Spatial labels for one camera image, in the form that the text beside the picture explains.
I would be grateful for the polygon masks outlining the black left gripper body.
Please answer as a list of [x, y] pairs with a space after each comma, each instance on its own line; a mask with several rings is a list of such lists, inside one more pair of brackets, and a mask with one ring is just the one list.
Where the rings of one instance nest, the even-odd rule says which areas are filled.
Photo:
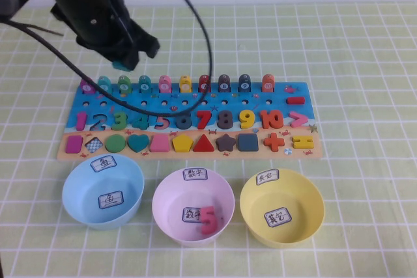
[[116, 16], [106, 7], [81, 7], [73, 11], [76, 42], [111, 62], [130, 50], [140, 52], [138, 39], [149, 33], [130, 17], [127, 8], [122, 7], [119, 13]]

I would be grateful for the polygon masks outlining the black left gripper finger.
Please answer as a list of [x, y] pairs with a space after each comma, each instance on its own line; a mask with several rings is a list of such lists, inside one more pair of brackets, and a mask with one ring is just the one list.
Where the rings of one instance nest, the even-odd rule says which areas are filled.
[[152, 35], [141, 35], [138, 39], [138, 50], [144, 52], [151, 59], [155, 58], [159, 49], [160, 43]]
[[130, 50], [113, 61], [113, 67], [118, 70], [135, 70], [139, 63], [139, 52]]

